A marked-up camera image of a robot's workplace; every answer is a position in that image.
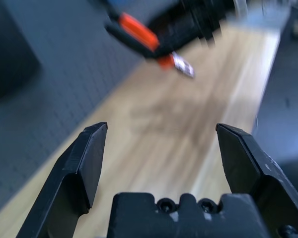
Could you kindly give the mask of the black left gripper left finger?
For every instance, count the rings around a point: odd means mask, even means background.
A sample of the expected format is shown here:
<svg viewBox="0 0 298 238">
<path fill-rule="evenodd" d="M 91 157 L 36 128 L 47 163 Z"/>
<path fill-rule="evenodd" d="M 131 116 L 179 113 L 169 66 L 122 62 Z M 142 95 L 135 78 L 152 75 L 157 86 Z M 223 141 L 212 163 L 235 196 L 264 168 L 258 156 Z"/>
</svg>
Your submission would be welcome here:
<svg viewBox="0 0 298 238">
<path fill-rule="evenodd" d="M 108 125 L 86 127 L 55 162 L 17 237 L 71 238 L 92 208 Z"/>
</svg>

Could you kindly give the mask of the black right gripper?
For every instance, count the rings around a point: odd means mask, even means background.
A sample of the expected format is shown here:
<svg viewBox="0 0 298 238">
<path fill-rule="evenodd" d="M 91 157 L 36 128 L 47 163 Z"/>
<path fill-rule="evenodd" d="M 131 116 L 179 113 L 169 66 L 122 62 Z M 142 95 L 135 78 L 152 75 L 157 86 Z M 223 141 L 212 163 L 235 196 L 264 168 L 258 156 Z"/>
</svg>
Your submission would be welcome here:
<svg viewBox="0 0 298 238">
<path fill-rule="evenodd" d="M 144 57 L 161 58 L 197 38 L 212 39 L 221 20 L 233 10 L 232 0 L 178 0 L 149 21 L 160 44 L 144 45 Z"/>
</svg>

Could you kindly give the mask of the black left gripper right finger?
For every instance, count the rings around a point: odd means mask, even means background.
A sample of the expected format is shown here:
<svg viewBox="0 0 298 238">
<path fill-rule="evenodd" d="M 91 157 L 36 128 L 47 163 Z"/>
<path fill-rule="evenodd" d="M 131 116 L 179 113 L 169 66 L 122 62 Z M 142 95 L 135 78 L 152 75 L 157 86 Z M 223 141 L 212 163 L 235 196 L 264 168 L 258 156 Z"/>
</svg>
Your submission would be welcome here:
<svg viewBox="0 0 298 238">
<path fill-rule="evenodd" d="M 274 238 L 298 238 L 298 192 L 282 171 L 242 129 L 218 123 L 223 170 L 232 193 L 249 194 Z"/>
</svg>

